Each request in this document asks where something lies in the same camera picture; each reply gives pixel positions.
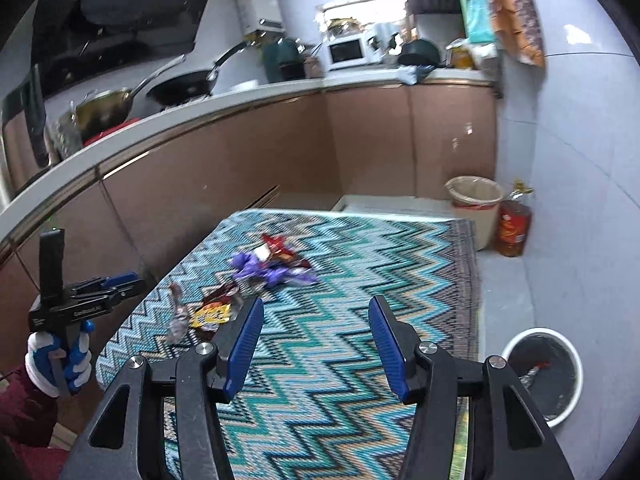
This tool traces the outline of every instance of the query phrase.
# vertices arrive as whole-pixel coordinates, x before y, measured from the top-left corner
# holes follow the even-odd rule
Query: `hand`
[[[78,339],[71,345],[69,355],[60,348],[60,338],[49,332],[36,332],[29,336],[28,351],[24,364],[31,382],[49,397],[60,395],[53,378],[49,355],[60,358],[69,391],[77,393],[91,376],[91,352],[89,351],[89,334],[94,331],[91,321],[83,321],[80,325]]]

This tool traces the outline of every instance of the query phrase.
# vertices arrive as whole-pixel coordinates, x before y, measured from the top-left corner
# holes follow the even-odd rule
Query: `plastic bottle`
[[[531,208],[526,204],[531,193],[533,189],[516,180],[509,199],[500,204],[495,250],[503,256],[522,256],[531,226]]]

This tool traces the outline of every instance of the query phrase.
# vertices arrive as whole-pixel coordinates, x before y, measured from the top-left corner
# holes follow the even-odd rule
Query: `black range hood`
[[[207,0],[38,0],[31,63],[42,91],[130,64],[185,54]]]

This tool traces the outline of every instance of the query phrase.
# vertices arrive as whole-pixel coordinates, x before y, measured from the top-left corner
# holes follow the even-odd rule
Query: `zigzag patterned tablecloth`
[[[220,404],[229,459],[237,480],[396,477],[414,406],[389,390],[369,330],[367,305],[384,294],[398,319],[456,357],[475,358],[479,282],[471,224],[406,221],[343,213],[247,210],[202,241],[146,297],[101,352],[98,382],[107,387],[131,355],[174,357],[164,342],[172,315],[170,282],[198,304],[232,273],[229,260],[284,234],[321,283],[262,295],[264,326],[244,389]],[[461,408],[459,421],[466,416]],[[466,455],[459,424],[452,478]],[[166,455],[179,478],[174,404],[165,405]]]

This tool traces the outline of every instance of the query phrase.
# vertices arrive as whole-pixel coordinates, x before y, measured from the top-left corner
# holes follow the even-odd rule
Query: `beige trash can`
[[[475,222],[476,249],[484,249],[494,236],[504,191],[493,180],[481,176],[457,176],[445,186],[453,202],[453,214]]]

